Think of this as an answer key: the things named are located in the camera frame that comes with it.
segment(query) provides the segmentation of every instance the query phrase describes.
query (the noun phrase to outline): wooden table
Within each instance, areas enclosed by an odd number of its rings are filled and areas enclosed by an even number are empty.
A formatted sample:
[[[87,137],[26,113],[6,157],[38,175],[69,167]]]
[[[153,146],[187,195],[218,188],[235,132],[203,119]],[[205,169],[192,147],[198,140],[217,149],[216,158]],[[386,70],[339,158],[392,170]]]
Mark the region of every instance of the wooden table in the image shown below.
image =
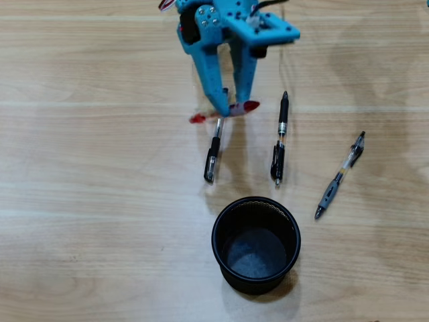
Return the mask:
[[[302,38],[260,61],[261,107],[226,122],[214,186],[202,178],[213,124],[187,121],[206,101],[178,15],[157,6],[0,3],[0,321],[427,322],[426,0],[269,8]],[[314,222],[362,130],[362,158]],[[260,297],[229,287],[210,244],[219,212],[249,195],[285,205],[302,232],[294,269]]]

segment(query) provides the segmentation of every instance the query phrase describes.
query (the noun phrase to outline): pen holder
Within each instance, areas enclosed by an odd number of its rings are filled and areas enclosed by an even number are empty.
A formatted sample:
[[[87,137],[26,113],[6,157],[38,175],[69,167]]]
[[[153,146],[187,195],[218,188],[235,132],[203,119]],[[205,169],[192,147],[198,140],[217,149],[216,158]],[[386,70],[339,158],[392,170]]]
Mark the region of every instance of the pen holder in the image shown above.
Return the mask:
[[[227,206],[212,231],[214,256],[225,280],[236,290],[262,294],[292,269],[301,235],[291,213],[264,197],[247,197]]]

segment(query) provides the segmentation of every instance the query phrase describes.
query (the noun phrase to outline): pen grip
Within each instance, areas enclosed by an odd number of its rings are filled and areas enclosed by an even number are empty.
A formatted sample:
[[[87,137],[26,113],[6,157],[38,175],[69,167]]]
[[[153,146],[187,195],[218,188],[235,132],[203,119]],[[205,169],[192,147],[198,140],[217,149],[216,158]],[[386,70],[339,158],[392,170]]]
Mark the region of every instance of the pen grip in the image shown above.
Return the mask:
[[[284,92],[282,101],[280,102],[280,116],[279,123],[288,123],[289,113],[289,95],[288,92]]]
[[[322,200],[319,202],[319,206],[326,209],[328,208],[330,202],[334,199],[336,192],[338,191],[338,183],[335,180],[332,180],[326,188],[326,191],[323,194]]]

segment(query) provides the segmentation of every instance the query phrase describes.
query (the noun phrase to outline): ballpoint pen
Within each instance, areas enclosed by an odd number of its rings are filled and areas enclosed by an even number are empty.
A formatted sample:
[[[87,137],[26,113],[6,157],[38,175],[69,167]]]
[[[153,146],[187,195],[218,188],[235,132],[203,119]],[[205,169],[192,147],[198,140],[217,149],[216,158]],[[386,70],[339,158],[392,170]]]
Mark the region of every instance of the ballpoint pen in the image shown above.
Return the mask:
[[[283,166],[284,166],[284,150],[286,144],[286,132],[288,131],[288,112],[289,112],[289,97],[288,92],[284,92],[282,101],[280,102],[280,116],[279,116],[279,140],[277,145],[274,146],[273,162],[271,163],[271,177],[275,181],[275,185],[279,186],[280,181],[283,180]]]
[[[217,120],[216,129],[214,131],[214,136],[212,139],[212,145],[210,149],[208,149],[206,168],[204,169],[204,179],[208,183],[213,183],[213,180],[215,179],[216,161],[219,153],[219,148],[221,147],[223,120],[223,117]]]
[[[335,176],[335,179],[331,181],[328,185],[328,188],[324,192],[322,200],[319,202],[319,205],[316,210],[316,214],[314,215],[315,219],[319,219],[320,216],[325,212],[328,208],[330,202],[334,199],[336,191],[340,186],[341,181],[343,181],[347,171],[353,167],[357,159],[362,155],[363,148],[365,145],[365,132],[363,131],[361,135],[357,138],[355,144],[351,146],[350,152],[345,158],[343,164],[341,165],[341,169]]]

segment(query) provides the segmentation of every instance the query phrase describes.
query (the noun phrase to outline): blue 3d-printed bracket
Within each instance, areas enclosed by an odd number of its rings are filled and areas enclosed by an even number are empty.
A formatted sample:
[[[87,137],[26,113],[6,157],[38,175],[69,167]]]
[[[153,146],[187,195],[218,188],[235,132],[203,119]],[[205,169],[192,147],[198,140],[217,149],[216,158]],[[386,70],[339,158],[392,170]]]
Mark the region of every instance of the blue 3d-printed bracket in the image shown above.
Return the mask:
[[[249,100],[258,58],[268,46],[300,38],[300,31],[273,13],[249,17],[257,0],[177,0],[178,36],[194,60],[204,94],[224,117],[229,115],[228,90],[223,88],[217,54],[228,43],[234,66],[238,103]]]

